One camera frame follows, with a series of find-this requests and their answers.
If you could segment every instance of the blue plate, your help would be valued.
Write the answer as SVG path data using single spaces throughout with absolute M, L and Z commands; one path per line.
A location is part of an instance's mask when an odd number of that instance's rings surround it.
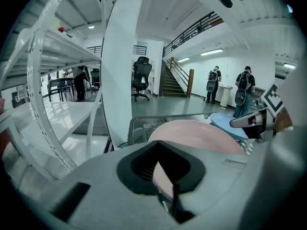
M 211 122 L 212 124 L 220 128 L 221 130 L 225 131 L 229 134 L 233 139 L 236 140 L 247 140 L 248 137 L 245 134 L 242 128 L 232 128 L 230 127 L 229 122 L 235 119 L 234 117 L 222 114 L 222 113 L 213 113 L 211 114 Z

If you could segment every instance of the staircase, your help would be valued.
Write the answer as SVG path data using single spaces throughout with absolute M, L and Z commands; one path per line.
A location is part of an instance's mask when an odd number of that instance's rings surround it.
M 185 92 L 182 90 L 174 75 L 165 65 L 164 67 L 164 81 L 163 81 L 163 96 L 177 96 L 177 97 L 187 97 Z

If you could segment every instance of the pink bowl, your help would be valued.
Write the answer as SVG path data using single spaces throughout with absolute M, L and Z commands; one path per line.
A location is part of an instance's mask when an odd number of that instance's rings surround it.
M 209 151 L 244 154 L 239 144 L 224 131 L 194 120 L 176 120 L 158 127 L 149 141 L 164 140 Z M 169 199 L 173 199 L 173 185 L 158 163 L 153 182 Z

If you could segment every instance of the fluorescent light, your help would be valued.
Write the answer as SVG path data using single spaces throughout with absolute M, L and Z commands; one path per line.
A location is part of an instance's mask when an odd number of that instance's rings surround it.
M 295 69 L 295 66 L 294 66 L 294 65 L 290 65 L 290 64 L 287 64 L 287 63 L 284 63 L 283 66 L 284 66 L 284 67 L 291 68 L 291 69 Z
M 293 13 L 293 9 L 291 8 L 291 6 L 289 4 L 287 4 L 288 10 L 290 13 Z
M 177 62 L 186 61 L 186 60 L 188 60 L 188 59 L 190 59 L 190 58 L 184 58 L 184 59 L 181 59 L 181 60 L 179 60 L 179 61 L 177 61 Z
M 212 50 L 206 53 L 202 53 L 201 56 L 206 56 L 206 55 L 210 55 L 210 54 L 214 54 L 214 53 L 218 53 L 218 52 L 223 52 L 223 50 L 221 48 L 216 49 L 216 50 Z

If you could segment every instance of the black office chair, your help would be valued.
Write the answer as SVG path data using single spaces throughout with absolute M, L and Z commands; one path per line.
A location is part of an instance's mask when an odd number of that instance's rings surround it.
M 99 90 L 100 87 L 100 78 L 99 78 L 99 69 L 93 69 L 91 71 L 92 75 L 92 85 L 96 88 L 93 89 L 92 93 Z
M 149 58 L 147 57 L 139 57 L 138 60 L 133 64 L 134 78 L 132 81 L 132 87 L 135 89 L 136 93 L 131 94 L 131 96 L 134 96 L 135 102 L 139 96 L 143 96 L 149 101 L 149 97 L 146 94 L 140 94 L 140 91 L 146 90 L 149 86 L 148 76 L 152 70 L 152 65 L 149 64 L 148 61 Z

